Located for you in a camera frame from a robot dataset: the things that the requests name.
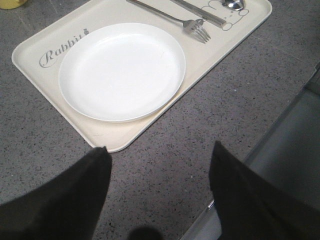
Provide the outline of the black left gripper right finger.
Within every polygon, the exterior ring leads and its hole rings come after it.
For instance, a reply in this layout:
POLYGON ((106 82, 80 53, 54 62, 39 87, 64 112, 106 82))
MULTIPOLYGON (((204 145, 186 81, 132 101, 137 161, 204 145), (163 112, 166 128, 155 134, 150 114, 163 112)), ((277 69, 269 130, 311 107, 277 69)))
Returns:
POLYGON ((221 240, 318 240, 320 212, 277 189, 214 143, 209 184, 221 240))

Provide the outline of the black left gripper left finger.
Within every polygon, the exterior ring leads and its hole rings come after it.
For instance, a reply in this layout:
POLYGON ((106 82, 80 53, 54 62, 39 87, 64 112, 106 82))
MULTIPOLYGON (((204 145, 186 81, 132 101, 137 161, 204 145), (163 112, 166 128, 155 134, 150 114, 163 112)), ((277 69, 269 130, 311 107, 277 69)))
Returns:
POLYGON ((60 175, 0 206, 2 240, 90 240, 105 203, 112 157, 92 149, 60 175))

